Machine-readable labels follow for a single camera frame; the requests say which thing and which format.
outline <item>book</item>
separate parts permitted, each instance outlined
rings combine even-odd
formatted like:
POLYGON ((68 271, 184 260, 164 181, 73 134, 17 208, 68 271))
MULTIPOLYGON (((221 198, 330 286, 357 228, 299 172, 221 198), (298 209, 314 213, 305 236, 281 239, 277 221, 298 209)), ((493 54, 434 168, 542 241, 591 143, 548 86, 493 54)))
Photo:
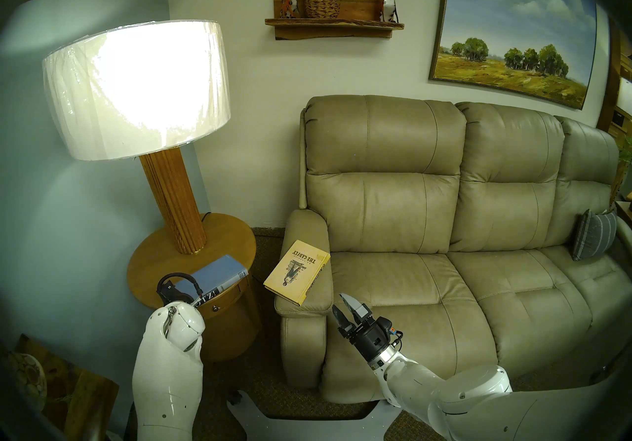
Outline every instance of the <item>book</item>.
POLYGON ((273 293, 300 307, 331 255, 297 240, 265 280, 273 293))
POLYGON ((248 270, 244 266, 226 254, 202 269, 191 273, 202 290, 201 298, 198 297, 193 283, 186 279, 178 281, 174 286, 178 291, 191 295, 194 298, 192 305, 199 307, 234 285, 247 274, 248 270))

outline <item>back cushion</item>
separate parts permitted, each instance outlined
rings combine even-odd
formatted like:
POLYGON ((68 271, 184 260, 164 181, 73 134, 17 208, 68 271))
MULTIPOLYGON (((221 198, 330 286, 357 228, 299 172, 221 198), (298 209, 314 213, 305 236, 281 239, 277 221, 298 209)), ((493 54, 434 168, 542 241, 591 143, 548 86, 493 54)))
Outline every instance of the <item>back cushion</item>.
POLYGON ((556 118, 565 138, 545 247, 567 242, 586 210, 601 213, 608 209, 619 160, 617 144, 608 133, 570 118, 556 118))
POLYGON ((542 246, 564 133, 553 116, 494 104, 457 104, 467 119, 451 251, 542 246))
POLYGON ((305 111, 307 205, 331 251, 445 253, 465 118, 451 103, 327 96, 305 111))

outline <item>round side table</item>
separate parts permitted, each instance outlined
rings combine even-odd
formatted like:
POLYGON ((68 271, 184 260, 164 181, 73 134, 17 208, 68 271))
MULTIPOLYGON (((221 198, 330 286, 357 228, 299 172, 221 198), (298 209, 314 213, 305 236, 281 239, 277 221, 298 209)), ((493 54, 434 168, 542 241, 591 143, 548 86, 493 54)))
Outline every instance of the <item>round side table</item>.
MULTIPOLYGON (((179 253, 166 228, 151 234, 134 251, 127 267, 127 283, 141 303, 154 310, 162 307, 162 300, 156 293, 160 278, 173 272, 191 274, 225 254, 250 270, 257 244, 245 222, 230 215, 209 213, 202 224, 207 242, 197 254, 179 253)), ((198 311, 206 324, 200 352, 204 363, 239 356, 250 347, 262 329, 249 274, 200 306, 198 311)))

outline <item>painting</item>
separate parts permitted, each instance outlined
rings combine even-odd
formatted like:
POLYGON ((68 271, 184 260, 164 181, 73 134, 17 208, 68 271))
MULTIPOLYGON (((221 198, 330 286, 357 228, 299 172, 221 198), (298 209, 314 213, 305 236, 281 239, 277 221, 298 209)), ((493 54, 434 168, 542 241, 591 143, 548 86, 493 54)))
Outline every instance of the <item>painting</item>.
POLYGON ((593 0, 441 0, 430 79, 581 109, 596 37, 593 0))

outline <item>fox figurine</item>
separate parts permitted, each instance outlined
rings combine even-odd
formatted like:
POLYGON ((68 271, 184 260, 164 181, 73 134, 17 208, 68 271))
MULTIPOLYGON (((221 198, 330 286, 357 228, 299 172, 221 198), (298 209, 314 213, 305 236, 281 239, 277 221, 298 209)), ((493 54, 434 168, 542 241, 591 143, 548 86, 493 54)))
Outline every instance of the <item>fox figurine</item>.
POLYGON ((395 0, 382 0, 382 14, 380 16, 380 21, 399 23, 395 0))
POLYGON ((298 0, 281 0, 281 18, 298 18, 298 0))

